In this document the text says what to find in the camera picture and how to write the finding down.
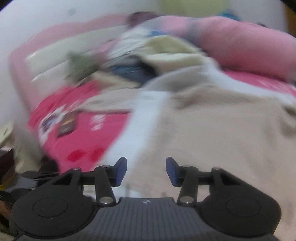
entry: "bed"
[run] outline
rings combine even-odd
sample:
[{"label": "bed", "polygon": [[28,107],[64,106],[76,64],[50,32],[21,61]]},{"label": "bed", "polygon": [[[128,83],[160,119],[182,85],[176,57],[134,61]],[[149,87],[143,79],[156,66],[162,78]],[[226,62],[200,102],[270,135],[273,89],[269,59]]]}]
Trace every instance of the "bed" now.
[{"label": "bed", "polygon": [[[67,55],[71,51],[87,53],[99,44],[117,38],[128,29],[126,18],[125,15],[107,15],[87,23],[53,26],[15,49],[10,55],[10,67],[13,81],[28,112],[32,115],[38,112],[36,119],[51,122],[54,111],[59,111],[62,105],[73,106],[77,101],[83,102],[100,93],[91,82],[79,87],[79,91],[67,86]],[[165,22],[171,23],[171,20],[168,17]],[[179,28],[177,31],[184,30],[182,22],[176,28]],[[223,85],[230,90],[256,95],[276,95],[288,104],[295,103],[296,88],[278,78],[226,69],[223,72],[210,72],[213,79],[225,79],[219,83],[221,87]],[[71,93],[71,98],[67,96],[65,100],[62,95],[64,92]],[[59,105],[43,101],[52,94],[62,96]],[[149,135],[161,114],[162,104],[169,97],[169,91],[155,91],[155,86],[148,86],[139,94],[132,113],[83,113],[78,119],[79,131],[76,130],[70,137],[57,140],[57,127],[48,130],[44,140],[38,133],[36,135],[47,154],[58,159],[61,172],[74,167],[90,171],[99,165],[113,165],[125,156],[128,160],[128,176],[133,171],[139,153],[149,141]],[[48,139],[54,140],[54,143],[48,142]],[[85,188],[85,194],[93,195],[93,189]],[[122,187],[116,189],[115,196],[140,197],[141,193],[123,181]]]}]

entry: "beige blanket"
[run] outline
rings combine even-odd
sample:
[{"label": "beige blanket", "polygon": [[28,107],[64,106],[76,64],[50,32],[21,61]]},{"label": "beige blanket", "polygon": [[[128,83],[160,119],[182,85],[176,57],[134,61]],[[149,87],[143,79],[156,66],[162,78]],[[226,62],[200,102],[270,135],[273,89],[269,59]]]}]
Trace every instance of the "beige blanket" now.
[{"label": "beige blanket", "polygon": [[[277,200],[280,240],[296,239],[296,109],[275,99],[215,87],[174,95],[133,174],[131,188],[146,197],[177,198],[165,171],[172,156],[201,171],[221,167]],[[199,200],[208,195],[199,188]]]},{"label": "beige blanket", "polygon": [[13,236],[0,232],[0,241],[13,241],[14,239]]},{"label": "beige blanket", "polygon": [[173,70],[212,64],[216,61],[207,57],[199,48],[189,42],[170,35],[149,38],[145,45],[136,51],[143,62],[152,66],[158,74]]},{"label": "beige blanket", "polygon": [[129,113],[137,104],[139,89],[117,89],[87,99],[76,109],[98,113]]}]

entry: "headboard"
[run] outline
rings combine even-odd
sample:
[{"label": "headboard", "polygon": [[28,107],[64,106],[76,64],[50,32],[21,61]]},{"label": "headboard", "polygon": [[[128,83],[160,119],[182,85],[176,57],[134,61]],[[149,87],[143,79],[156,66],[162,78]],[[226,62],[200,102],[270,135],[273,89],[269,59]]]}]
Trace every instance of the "headboard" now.
[{"label": "headboard", "polygon": [[106,15],[86,23],[72,22],[43,30],[9,57],[12,79],[29,111],[66,85],[67,55],[86,53],[126,29],[126,15]]}]

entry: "pillow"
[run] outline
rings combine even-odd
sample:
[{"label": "pillow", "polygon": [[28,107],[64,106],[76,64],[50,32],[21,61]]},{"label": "pillow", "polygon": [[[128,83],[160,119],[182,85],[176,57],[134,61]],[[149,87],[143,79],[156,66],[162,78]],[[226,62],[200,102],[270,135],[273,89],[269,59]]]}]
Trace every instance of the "pillow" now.
[{"label": "pillow", "polygon": [[199,47],[222,67],[296,80],[296,39],[291,35],[219,16],[196,24]]},{"label": "pillow", "polygon": [[69,72],[68,64],[69,61],[58,64],[30,81],[30,84],[37,90],[40,101],[69,84],[66,80]]}]

